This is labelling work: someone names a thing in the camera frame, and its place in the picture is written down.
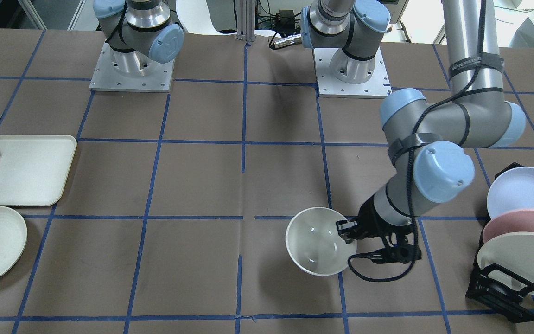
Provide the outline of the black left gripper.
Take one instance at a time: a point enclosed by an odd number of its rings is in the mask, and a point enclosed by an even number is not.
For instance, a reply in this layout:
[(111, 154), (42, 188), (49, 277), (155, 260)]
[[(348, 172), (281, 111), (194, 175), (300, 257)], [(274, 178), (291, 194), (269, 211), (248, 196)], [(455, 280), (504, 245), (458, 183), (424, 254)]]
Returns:
[(374, 195), (361, 205), (356, 217), (352, 220), (339, 220), (336, 227), (346, 244), (365, 238), (386, 237), (391, 233), (405, 236), (414, 233), (413, 224), (396, 226), (384, 220), (375, 208)]

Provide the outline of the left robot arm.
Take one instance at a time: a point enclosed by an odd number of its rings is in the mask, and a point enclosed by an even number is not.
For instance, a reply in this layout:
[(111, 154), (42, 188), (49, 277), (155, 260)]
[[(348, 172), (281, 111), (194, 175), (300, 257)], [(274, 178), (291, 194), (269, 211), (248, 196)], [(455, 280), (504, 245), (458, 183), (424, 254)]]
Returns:
[[(396, 173), (359, 209), (337, 222), (340, 237), (383, 237), (414, 231), (414, 220), (451, 201), (474, 178), (464, 148), (504, 147), (525, 130), (525, 114), (506, 102), (504, 61), (496, 40), (491, 0), (444, 0), (451, 96), (428, 103), (416, 89), (394, 91), (380, 104), (380, 122)], [(329, 69), (340, 82), (364, 84), (390, 21), (377, 0), (316, 0), (301, 11), (302, 44), (335, 48)]]

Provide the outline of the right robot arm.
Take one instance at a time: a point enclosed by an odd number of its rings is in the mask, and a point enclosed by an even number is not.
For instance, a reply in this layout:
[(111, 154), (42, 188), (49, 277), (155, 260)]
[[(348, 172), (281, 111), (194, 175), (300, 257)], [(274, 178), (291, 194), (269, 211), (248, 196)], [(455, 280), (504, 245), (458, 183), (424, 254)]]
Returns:
[(168, 64), (182, 49), (184, 31), (163, 0), (95, 0), (93, 10), (123, 76), (144, 77), (150, 65)]

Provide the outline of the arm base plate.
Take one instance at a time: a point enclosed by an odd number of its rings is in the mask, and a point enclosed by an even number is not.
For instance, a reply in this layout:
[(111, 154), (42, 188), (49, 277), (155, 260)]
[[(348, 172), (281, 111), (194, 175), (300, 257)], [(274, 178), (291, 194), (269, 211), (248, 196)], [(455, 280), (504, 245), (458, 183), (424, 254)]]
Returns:
[(314, 49), (313, 55), (320, 97), (384, 99), (392, 93), (380, 48), (367, 61), (348, 58), (340, 48)]
[(103, 44), (89, 88), (106, 92), (169, 93), (175, 61), (157, 63), (138, 51), (118, 52)]

